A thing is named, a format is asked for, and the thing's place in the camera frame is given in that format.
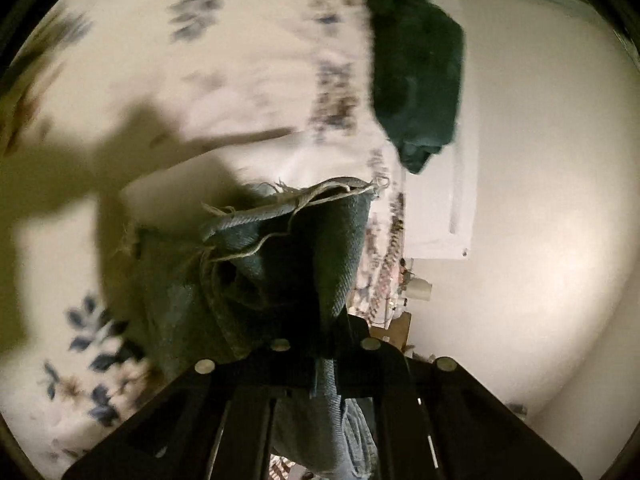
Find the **floral cream bed blanket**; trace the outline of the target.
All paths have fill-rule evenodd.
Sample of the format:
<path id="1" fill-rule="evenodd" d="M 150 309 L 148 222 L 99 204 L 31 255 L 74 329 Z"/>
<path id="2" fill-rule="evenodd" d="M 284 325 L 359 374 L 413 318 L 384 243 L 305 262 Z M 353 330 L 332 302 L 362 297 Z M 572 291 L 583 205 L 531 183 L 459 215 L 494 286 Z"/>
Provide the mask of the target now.
<path id="1" fill-rule="evenodd" d="M 129 291 L 139 223 L 195 235 L 210 172 L 380 186 L 350 312 L 375 320 L 404 241 L 371 110 L 366 0 L 58 0 L 1 86 L 1 415 L 57 479 L 160 384 Z"/>

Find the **small white cup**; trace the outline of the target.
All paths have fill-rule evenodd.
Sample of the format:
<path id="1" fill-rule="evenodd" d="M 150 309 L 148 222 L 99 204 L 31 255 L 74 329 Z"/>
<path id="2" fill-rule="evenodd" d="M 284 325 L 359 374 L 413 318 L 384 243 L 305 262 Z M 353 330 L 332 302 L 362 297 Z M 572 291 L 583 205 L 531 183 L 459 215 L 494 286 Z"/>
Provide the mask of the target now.
<path id="1" fill-rule="evenodd" d="M 410 278 L 405 288 L 405 296 L 411 300 L 430 301 L 432 296 L 433 285 L 414 276 Z"/>

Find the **light blue denim jeans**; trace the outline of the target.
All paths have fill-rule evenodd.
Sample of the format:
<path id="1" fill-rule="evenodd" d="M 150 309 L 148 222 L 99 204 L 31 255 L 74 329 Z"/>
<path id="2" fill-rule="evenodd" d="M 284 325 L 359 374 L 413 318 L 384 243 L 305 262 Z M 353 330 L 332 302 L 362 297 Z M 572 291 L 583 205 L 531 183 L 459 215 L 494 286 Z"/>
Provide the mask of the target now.
<path id="1" fill-rule="evenodd" d="M 376 188 L 341 177 L 263 185 L 211 214 L 199 237 L 137 230 L 134 282 L 151 359 L 175 379 L 275 339 L 326 344 L 356 280 Z"/>

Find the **dark green folded garment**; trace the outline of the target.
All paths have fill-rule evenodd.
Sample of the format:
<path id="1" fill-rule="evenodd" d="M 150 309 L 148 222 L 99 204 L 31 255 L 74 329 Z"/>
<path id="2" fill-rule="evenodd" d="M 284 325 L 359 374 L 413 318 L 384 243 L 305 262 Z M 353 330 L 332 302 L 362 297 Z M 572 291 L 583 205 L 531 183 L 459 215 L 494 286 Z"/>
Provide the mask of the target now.
<path id="1" fill-rule="evenodd" d="M 401 165 L 420 174 L 454 140 L 464 32 L 430 0 L 367 0 L 367 5 L 374 114 Z"/>

